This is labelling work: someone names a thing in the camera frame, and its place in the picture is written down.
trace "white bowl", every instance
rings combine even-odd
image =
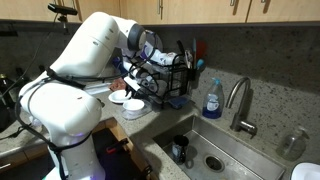
[[[109,95],[109,100],[114,103],[124,103],[131,98],[131,91],[126,96],[125,90],[118,90]]]
[[[125,101],[122,106],[128,113],[136,114],[144,107],[144,102],[140,99],[130,99]]]

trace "granite backsplash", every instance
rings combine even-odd
[[[0,36],[0,72],[15,78],[15,67],[25,69],[37,52],[28,76],[39,74],[38,65],[50,66],[59,57],[78,24],[69,24],[69,35],[57,24],[0,23],[0,31],[17,30],[18,36]],[[286,131],[297,125],[308,129],[310,140],[304,161],[320,163],[320,27],[319,26],[148,26],[164,44],[164,52],[178,51],[176,41],[190,48],[193,38],[203,40],[208,49],[206,68],[192,82],[192,100],[202,107],[212,77],[221,79],[225,98],[243,76],[251,79],[253,99],[248,121],[258,127],[257,136],[278,144]],[[110,63],[106,74],[112,74]],[[232,121],[241,92],[223,117]]]

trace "blue dish soap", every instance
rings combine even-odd
[[[224,94],[220,79],[212,78],[212,80],[213,84],[204,97],[202,115],[210,119],[218,119],[224,107]]]

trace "sink drain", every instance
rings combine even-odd
[[[224,170],[224,163],[218,157],[207,156],[204,162],[207,167],[214,172],[221,172]]]

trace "dish rack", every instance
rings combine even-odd
[[[189,69],[184,62],[184,56],[175,56],[172,65],[152,64],[153,73],[150,83],[140,82],[141,92],[149,99],[163,106],[168,100],[187,93]]]

